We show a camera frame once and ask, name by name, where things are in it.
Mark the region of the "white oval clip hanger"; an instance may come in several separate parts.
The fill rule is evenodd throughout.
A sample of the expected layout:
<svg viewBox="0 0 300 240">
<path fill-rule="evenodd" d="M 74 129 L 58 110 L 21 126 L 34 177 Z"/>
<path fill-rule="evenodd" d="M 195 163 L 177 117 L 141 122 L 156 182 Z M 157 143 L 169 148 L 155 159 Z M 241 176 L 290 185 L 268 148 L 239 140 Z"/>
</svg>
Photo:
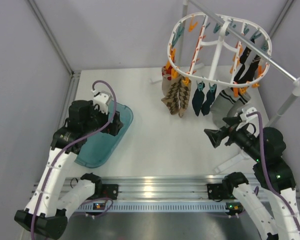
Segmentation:
<svg viewBox="0 0 300 240">
<path fill-rule="evenodd" d="M 270 65 L 242 40 L 230 34 L 237 30 L 251 44 L 261 44 L 261 52 L 272 54 L 272 41 L 258 24 L 219 14 L 224 23 L 203 12 L 183 16 L 173 27 L 167 45 L 165 68 L 175 79 L 196 80 L 230 88 L 258 88 Z"/>
</svg>

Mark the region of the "grey striped sock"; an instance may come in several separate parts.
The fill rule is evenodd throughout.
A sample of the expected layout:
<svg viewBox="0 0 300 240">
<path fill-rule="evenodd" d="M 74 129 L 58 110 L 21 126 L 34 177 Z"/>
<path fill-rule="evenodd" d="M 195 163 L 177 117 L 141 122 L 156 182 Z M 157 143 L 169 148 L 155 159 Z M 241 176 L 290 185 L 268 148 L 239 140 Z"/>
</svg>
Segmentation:
<svg viewBox="0 0 300 240">
<path fill-rule="evenodd" d="M 232 97 L 227 94 L 224 96 L 227 97 L 232 104 L 226 115 L 227 117 L 234 117 L 237 110 L 242 109 L 251 100 L 251 96 L 247 92 L 240 94 L 238 97 Z"/>
</svg>

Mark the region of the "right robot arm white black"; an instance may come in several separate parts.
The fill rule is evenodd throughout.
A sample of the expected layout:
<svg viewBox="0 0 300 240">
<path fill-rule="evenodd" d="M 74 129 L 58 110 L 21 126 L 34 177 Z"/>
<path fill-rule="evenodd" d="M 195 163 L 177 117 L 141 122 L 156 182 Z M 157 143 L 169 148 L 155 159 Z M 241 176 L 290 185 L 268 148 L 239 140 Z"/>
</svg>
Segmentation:
<svg viewBox="0 0 300 240">
<path fill-rule="evenodd" d="M 262 240 L 300 240 L 296 182 L 291 168 L 282 158 L 286 148 L 283 135 L 276 128 L 264 127 L 258 111 L 249 113 L 248 117 L 257 117 L 258 136 L 248 131 L 248 123 L 239 126 L 243 123 L 241 116 L 225 117 L 226 126 L 205 129 L 204 133 L 214 148 L 227 138 L 227 146 L 236 144 L 255 161 L 253 172 L 268 198 L 271 212 L 259 200 L 242 172 L 224 177 L 223 192 L 241 203 Z"/>
</svg>

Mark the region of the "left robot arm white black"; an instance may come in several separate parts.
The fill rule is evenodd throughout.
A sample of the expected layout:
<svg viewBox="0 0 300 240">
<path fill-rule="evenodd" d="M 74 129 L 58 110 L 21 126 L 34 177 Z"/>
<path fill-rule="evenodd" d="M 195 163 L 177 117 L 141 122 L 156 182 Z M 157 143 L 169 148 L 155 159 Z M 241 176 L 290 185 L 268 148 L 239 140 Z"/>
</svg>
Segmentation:
<svg viewBox="0 0 300 240">
<path fill-rule="evenodd" d="M 60 197 L 68 171 L 87 139 L 100 132 L 116 136 L 123 127 L 120 112 L 109 112 L 108 106 L 92 100 L 75 100 L 69 106 L 68 118 L 53 134 L 48 160 L 33 196 L 14 216 L 30 232 L 31 239 L 40 235 L 58 240 L 78 207 L 103 194 L 101 177 L 85 173 L 74 188 Z"/>
</svg>

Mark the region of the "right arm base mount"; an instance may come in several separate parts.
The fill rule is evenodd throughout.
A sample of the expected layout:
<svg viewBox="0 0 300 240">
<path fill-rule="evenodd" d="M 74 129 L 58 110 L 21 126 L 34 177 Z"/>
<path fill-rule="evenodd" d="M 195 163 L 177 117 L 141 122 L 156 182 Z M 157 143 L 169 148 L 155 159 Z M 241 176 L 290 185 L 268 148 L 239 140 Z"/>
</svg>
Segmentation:
<svg viewBox="0 0 300 240">
<path fill-rule="evenodd" d="M 223 186 L 222 183 L 208 183 L 206 187 L 209 200 L 221 202 L 223 200 L 235 199 L 232 194 L 228 193 L 227 189 Z"/>
</svg>

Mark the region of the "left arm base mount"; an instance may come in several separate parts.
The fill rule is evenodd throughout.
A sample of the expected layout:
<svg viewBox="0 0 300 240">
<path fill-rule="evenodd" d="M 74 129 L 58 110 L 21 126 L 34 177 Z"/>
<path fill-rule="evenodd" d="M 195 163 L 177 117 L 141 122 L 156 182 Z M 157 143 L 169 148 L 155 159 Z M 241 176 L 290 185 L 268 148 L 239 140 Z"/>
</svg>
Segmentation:
<svg viewBox="0 0 300 240">
<path fill-rule="evenodd" d="M 116 200 L 119 194 L 119 185 L 118 184 L 102 184 L 97 185 L 94 188 L 92 196 L 89 196 L 86 200 L 95 200 L 100 198 L 110 198 Z"/>
</svg>

